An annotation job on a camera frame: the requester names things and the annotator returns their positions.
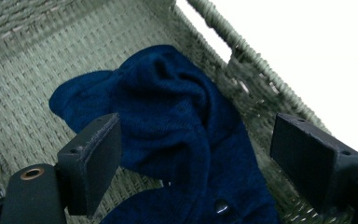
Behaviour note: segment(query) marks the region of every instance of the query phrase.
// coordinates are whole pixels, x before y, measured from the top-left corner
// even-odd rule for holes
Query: navy blue cloth
[[[143,49],[115,71],[69,80],[49,106],[77,133],[118,112],[121,165],[171,182],[130,197],[103,223],[279,223],[239,113],[175,48]]]

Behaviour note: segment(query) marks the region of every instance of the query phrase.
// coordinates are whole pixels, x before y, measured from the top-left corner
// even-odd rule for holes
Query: brass grommet
[[[43,173],[45,173],[45,169],[43,169],[42,167],[32,168],[22,173],[21,180],[32,180],[38,178]]]

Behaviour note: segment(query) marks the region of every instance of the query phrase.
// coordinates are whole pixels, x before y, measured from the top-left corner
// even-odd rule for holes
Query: wicker basket
[[[269,158],[275,114],[324,125],[206,0],[189,0],[232,49],[228,63],[173,0],[0,1],[0,197],[10,175],[56,154],[75,134],[54,116],[48,99],[65,80],[115,69],[140,49],[170,44],[201,68],[240,111],[259,167],[284,223],[349,223],[351,213],[321,217]],[[119,169],[94,221],[159,181]],[[69,223],[90,223],[68,217]]]

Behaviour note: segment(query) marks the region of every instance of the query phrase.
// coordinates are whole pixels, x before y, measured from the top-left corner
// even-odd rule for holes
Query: gray wicker
[[[0,1],[0,197],[21,168],[54,164],[74,133],[48,108],[65,80],[115,69],[136,51],[170,44],[201,68],[240,111],[259,167],[285,223],[349,223],[351,213],[321,217],[269,158],[277,112],[294,114],[326,130],[321,121],[206,0],[189,0],[232,49],[224,63],[173,0]],[[119,169],[96,217],[159,181]],[[69,223],[90,223],[69,217]]]

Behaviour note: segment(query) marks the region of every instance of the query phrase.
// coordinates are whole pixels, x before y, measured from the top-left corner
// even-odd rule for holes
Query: woven texture
[[[140,49],[170,44],[185,54],[237,107],[247,125],[259,166],[285,223],[349,223],[318,216],[269,158],[276,112],[320,120],[205,0],[189,1],[233,49],[225,64],[174,6],[173,1],[0,1],[0,197],[21,168],[54,164],[75,134],[48,108],[65,80],[115,69]],[[119,169],[95,221],[157,180]],[[90,223],[68,217],[69,223]]]

